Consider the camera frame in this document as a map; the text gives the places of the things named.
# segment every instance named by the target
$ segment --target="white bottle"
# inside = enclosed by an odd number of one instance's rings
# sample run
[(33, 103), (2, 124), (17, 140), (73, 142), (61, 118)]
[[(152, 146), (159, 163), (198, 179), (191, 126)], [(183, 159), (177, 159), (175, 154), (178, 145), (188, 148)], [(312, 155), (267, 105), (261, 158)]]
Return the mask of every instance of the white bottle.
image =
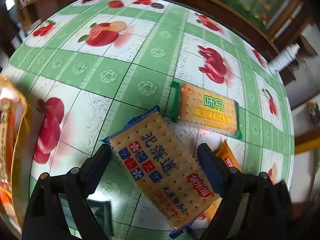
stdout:
[(276, 58), (268, 63), (268, 68), (271, 73), (274, 74), (276, 71), (284, 69), (294, 61), (299, 49), (300, 46), (297, 43), (287, 46)]

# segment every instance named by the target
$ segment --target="green and white tablecloth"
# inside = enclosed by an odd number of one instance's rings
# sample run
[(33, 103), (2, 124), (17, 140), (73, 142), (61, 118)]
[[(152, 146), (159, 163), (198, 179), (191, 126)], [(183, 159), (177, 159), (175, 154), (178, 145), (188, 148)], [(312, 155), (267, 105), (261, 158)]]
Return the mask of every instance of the green and white tablecloth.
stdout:
[[(218, 30), (208, 28), (195, 11), (162, 0), (152, 0), (162, 5), (157, 8), (132, 3), (137, 0), (121, 0), (123, 7), (111, 8), (109, 1), (113, 0), (80, 0), (63, 8), (44, 23), (54, 23), (52, 30), (44, 36), (29, 35), (1, 73), (32, 104), (55, 97), (64, 105), (60, 140), (46, 163), (33, 161), (30, 193), (42, 172), (55, 176), (81, 166), (99, 148), (101, 139), (154, 105), (160, 106), (167, 123), (192, 153), (200, 143), (215, 149), (227, 139), (244, 173), (268, 172), (275, 164), (275, 181), (283, 179), (289, 186), (293, 126), (279, 74), (271, 75), (265, 60), (239, 36), (219, 24), (215, 25)], [(125, 29), (113, 43), (90, 46), (78, 42), (95, 24), (116, 21), (124, 22)], [(227, 74), (223, 83), (199, 71), (205, 59), (198, 46), (215, 49), (224, 59)], [(242, 140), (171, 123), (172, 80), (236, 100)], [(169, 226), (140, 196), (116, 160), (91, 197), (111, 200), (113, 239), (168, 237)]]

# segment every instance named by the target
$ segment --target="red logo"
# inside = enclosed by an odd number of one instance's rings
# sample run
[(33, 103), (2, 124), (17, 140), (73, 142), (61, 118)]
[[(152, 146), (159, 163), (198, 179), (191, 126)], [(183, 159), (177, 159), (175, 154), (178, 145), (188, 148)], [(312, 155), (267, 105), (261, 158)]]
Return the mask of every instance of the red logo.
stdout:
[(211, 195), (211, 192), (201, 182), (197, 174), (190, 174), (189, 176), (187, 176), (187, 179), (191, 182), (193, 187), (195, 187), (196, 191), (201, 197), (209, 197)]
[(150, 160), (143, 163), (141, 166), (146, 173), (149, 173), (150, 171), (153, 171), (155, 169), (155, 166), (153, 165), (152, 161), (150, 161)]
[(132, 170), (138, 166), (138, 164), (132, 157), (124, 161), (124, 165), (127, 167), (128, 170)]
[(137, 153), (142, 149), (138, 141), (134, 141), (132, 144), (129, 144), (129, 148), (133, 153)]
[(234, 167), (232, 160), (229, 157), (224, 158), (224, 161), (226, 162), (227, 166), (230, 167)]

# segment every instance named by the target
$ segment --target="biscuit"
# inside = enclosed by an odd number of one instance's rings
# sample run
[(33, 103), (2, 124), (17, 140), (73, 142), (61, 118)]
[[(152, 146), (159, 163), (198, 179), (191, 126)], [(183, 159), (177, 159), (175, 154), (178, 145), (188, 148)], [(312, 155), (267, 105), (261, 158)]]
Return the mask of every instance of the biscuit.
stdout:
[(158, 112), (109, 138), (130, 178), (175, 229), (218, 197), (190, 151)]
[(209, 90), (184, 83), (180, 89), (179, 122), (224, 134), (238, 131), (237, 103)]

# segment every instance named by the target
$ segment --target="metal screw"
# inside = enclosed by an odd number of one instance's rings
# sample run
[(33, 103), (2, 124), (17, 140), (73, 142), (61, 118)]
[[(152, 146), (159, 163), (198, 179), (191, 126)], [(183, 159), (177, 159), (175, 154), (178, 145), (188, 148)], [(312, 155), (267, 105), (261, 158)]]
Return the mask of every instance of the metal screw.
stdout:
[(233, 174), (235, 174), (235, 173), (238, 172), (237, 168), (235, 168), (235, 167), (230, 167), (230, 168), (229, 168), (229, 171), (230, 171), (231, 173), (233, 173)]
[(267, 178), (267, 177), (269, 177), (269, 175), (268, 175), (268, 173), (266, 173), (266, 172), (264, 172), (264, 171), (262, 171), (261, 173), (261, 176), (263, 177), (263, 178)]
[(77, 174), (79, 172), (79, 170), (80, 169), (78, 167), (74, 167), (74, 168), (71, 169), (71, 173), (72, 174)]
[(48, 173), (44, 172), (40, 175), (41, 179), (45, 179), (46, 177), (48, 177)]

